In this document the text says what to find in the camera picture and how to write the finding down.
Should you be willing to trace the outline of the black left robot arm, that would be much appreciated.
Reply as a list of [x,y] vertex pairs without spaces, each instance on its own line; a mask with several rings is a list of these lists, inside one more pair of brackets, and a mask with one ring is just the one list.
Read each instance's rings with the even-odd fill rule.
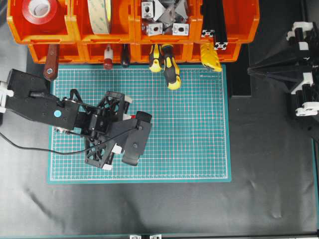
[[84,103],[76,89],[60,99],[47,80],[16,69],[0,84],[0,103],[2,111],[83,138],[84,149],[73,154],[83,153],[86,164],[99,168],[110,167],[115,154],[129,154],[125,144],[138,125],[124,119],[130,102],[123,94],[107,92],[96,106]]

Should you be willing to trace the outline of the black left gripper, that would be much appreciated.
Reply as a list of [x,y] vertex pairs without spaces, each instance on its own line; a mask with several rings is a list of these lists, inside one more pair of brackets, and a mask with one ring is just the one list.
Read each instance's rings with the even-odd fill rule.
[[97,109],[82,112],[74,112],[74,128],[80,128],[80,133],[74,134],[85,139],[85,149],[93,147],[85,152],[84,161],[86,164],[112,170],[113,158],[115,154],[121,154],[122,148],[111,140],[108,136],[110,126],[118,121],[132,118],[128,114],[128,109],[132,103],[132,98],[125,94],[108,91],[104,98],[98,103]]

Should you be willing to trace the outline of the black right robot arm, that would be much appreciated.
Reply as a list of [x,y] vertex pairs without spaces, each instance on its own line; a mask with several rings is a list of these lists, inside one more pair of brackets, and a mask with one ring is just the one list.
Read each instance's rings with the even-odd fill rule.
[[319,29],[294,22],[288,48],[247,69],[250,76],[277,83],[286,93],[288,115],[314,141],[319,140]]

